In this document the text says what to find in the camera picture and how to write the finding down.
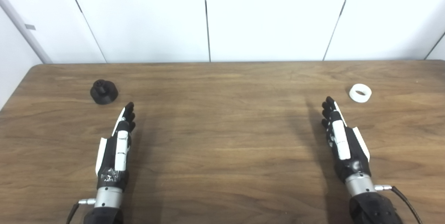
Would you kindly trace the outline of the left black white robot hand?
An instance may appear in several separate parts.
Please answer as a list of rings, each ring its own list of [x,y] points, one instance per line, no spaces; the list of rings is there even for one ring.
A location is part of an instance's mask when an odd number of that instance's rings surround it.
[[[97,189],[116,187],[125,190],[129,181],[127,162],[132,144],[132,131],[135,129],[135,104],[129,102],[116,120],[111,137],[101,138],[95,172]]]

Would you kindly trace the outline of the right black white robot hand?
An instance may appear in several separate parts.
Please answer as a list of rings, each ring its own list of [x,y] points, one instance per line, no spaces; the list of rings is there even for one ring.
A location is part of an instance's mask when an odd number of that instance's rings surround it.
[[[370,154],[357,127],[351,128],[343,118],[337,102],[328,96],[322,103],[322,126],[334,156],[334,170],[340,181],[354,174],[371,176]]]

